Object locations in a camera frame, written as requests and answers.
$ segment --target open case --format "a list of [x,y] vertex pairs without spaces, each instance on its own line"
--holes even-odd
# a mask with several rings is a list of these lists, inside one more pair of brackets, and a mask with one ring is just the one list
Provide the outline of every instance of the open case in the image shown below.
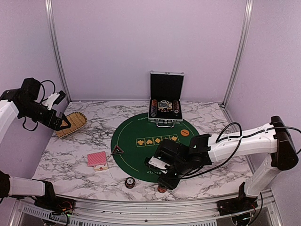
[[148,120],[158,127],[174,127],[183,121],[180,96],[184,73],[150,73],[150,107]]

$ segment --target round green mat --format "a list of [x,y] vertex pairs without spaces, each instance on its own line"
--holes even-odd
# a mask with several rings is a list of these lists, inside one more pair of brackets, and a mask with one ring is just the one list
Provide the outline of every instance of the round green mat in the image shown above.
[[[173,128],[158,128],[155,123],[148,122],[147,117],[147,113],[139,114],[118,126],[111,140],[111,150],[117,145],[124,151],[113,155],[113,158],[127,174],[139,180],[156,182],[158,176],[144,164],[145,158],[154,155],[162,139],[173,139],[188,146],[198,131],[186,120],[175,124]],[[182,129],[188,130],[190,134],[182,136]]]

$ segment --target deck of cards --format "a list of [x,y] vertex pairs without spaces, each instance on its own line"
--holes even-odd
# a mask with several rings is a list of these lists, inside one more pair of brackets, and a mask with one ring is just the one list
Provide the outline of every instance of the deck of cards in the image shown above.
[[93,167],[95,171],[107,170],[109,167],[105,152],[88,154],[88,167]]

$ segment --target marble tabletop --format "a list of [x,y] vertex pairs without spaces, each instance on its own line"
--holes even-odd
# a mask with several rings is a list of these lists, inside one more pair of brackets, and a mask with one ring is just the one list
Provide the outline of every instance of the marble tabletop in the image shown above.
[[[252,174],[244,156],[235,157],[223,167],[197,178],[182,180],[173,191],[159,193],[157,184],[136,180],[133,189],[124,185],[129,175],[111,156],[111,137],[126,119],[148,111],[148,101],[71,102],[65,114],[86,115],[86,126],[59,139],[51,137],[33,179],[53,183],[56,194],[110,201],[187,200],[238,191]],[[181,102],[183,118],[200,134],[219,133],[228,123],[217,103]],[[87,166],[87,155],[105,151],[109,169],[95,172]],[[209,169],[219,164],[215,162]]]

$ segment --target wooden basket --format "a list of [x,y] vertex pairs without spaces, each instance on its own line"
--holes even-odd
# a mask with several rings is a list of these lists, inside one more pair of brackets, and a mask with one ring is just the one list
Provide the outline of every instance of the wooden basket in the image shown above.
[[66,135],[69,135],[80,128],[82,128],[84,125],[87,123],[87,117],[81,113],[81,112],[73,112],[69,115],[67,115],[67,119],[71,123],[71,127],[68,129],[63,129],[60,131],[57,131],[56,134],[58,135],[59,138],[62,138]]

